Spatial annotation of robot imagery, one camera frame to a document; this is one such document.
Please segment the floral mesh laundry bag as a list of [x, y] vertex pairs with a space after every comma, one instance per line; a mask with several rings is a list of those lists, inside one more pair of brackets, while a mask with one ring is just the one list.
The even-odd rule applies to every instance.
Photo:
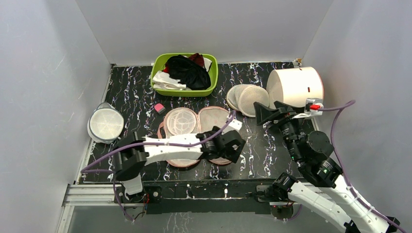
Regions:
[[[160, 123], [157, 130], [158, 138], [169, 138], [175, 135], [188, 133], [203, 133], [211, 131], [213, 126], [222, 128], [230, 112], [222, 107], [209, 106], [202, 108], [198, 113], [185, 107], [179, 107], [170, 110]], [[235, 120], [235, 123], [224, 129], [223, 133], [230, 130], [241, 129], [241, 123]], [[200, 160], [174, 159], [167, 162], [174, 167], [185, 168], [196, 165]], [[209, 159], [211, 163], [217, 165], [228, 165], [231, 162], [224, 158]]]

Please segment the black bra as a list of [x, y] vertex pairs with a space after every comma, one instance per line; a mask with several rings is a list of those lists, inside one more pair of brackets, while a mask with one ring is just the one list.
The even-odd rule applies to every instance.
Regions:
[[209, 73], [183, 55], [172, 56], [165, 63], [163, 72], [173, 79], [180, 80], [191, 90], [206, 90], [211, 86]]

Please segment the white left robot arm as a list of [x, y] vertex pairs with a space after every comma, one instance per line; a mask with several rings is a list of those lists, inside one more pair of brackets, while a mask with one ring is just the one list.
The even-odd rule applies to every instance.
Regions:
[[115, 162], [114, 178], [133, 202], [143, 200], [145, 189], [140, 172], [149, 164], [175, 160], [226, 159], [236, 163], [245, 145], [240, 135], [242, 122], [230, 119], [219, 128], [204, 133], [188, 133], [170, 138], [138, 137], [122, 139], [110, 153]]

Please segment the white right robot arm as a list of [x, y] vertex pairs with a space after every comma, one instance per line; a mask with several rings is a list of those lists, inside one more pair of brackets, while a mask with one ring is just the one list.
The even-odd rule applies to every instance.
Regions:
[[375, 209], [351, 184], [336, 154], [332, 135], [322, 131], [305, 133], [305, 118], [320, 116], [327, 108], [318, 98], [307, 99], [298, 108], [276, 101], [273, 109], [254, 103], [257, 125], [269, 121], [280, 132], [291, 159], [303, 178], [318, 188], [314, 192], [288, 173], [281, 174], [271, 190], [280, 201], [292, 199], [306, 206], [343, 233], [395, 233], [401, 230], [395, 217]]

